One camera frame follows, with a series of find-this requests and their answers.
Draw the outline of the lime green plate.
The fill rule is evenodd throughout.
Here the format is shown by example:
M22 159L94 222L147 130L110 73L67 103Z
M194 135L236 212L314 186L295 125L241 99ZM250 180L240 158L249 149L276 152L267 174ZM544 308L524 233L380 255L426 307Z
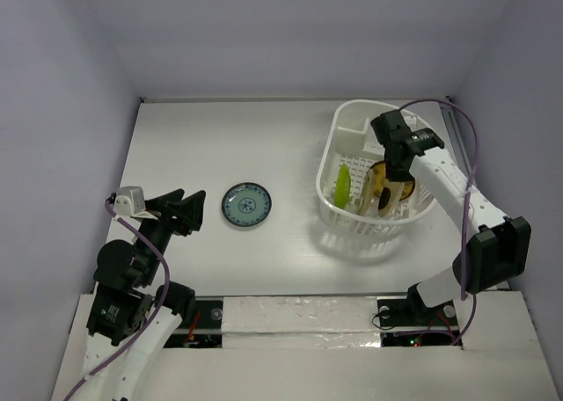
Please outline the lime green plate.
M351 178L348 166L342 164L339 168L338 176L334 188L334 206L345 209L350 198Z

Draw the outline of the cream white plate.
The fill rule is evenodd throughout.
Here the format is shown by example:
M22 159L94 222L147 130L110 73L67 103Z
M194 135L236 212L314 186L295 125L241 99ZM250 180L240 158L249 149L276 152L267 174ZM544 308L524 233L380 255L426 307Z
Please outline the cream white plate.
M402 182L386 181L379 198L377 212L380 218L387 218L397 206L403 192Z

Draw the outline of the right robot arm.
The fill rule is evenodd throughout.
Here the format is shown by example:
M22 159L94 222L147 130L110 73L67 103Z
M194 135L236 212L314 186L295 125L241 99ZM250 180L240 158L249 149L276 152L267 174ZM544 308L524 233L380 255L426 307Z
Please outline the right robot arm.
M400 110L380 114L371 127L384 148L379 214L386 214L398 202L404 184L414 181L429 190L461 236L460 253L451 266L412 285L403 306L391 307L381 312L381 317L408 317L424 324L445 303L474 297L524 272L530 224L490 203L473 179L461 172L433 129L411 129Z

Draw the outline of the beige plate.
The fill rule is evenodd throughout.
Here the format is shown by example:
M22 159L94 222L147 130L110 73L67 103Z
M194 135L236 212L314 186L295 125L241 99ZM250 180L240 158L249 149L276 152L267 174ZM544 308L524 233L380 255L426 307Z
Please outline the beige plate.
M375 189L377 184L377 177L373 169L368 169L365 180L363 182L361 203L358 210L358 215L365 216L370 209L372 201L375 196Z

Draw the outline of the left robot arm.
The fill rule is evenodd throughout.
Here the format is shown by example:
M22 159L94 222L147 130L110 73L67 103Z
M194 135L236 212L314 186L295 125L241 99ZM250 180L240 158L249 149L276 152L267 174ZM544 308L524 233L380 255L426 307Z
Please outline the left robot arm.
M177 189L148 200L139 186L120 187L106 199L106 211L134 239L114 239L99 250L84 376L69 400L137 399L166 341L193 320L195 292L172 281L164 254L172 237L201 228L205 199L203 190Z

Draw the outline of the yellow brown-rimmed plate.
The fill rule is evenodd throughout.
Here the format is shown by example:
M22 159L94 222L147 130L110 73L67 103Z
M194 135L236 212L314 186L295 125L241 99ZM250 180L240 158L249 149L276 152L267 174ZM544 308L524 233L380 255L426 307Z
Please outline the yellow brown-rimmed plate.
M384 161L376 162L370 167L370 169L374 172L375 175L374 195L377 198L380 198L383 193L384 182L386 179L385 162ZM414 193L415 187L416 187L415 180L405 182L399 200L400 201L407 200Z

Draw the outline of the teal patterned plate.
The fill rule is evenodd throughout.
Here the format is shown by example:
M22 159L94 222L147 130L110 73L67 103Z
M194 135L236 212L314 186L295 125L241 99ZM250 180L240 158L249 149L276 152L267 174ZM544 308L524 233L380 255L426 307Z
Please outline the teal patterned plate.
M221 201L223 218L238 228L253 228L262 224L272 210L269 191L254 182L243 182L229 188Z

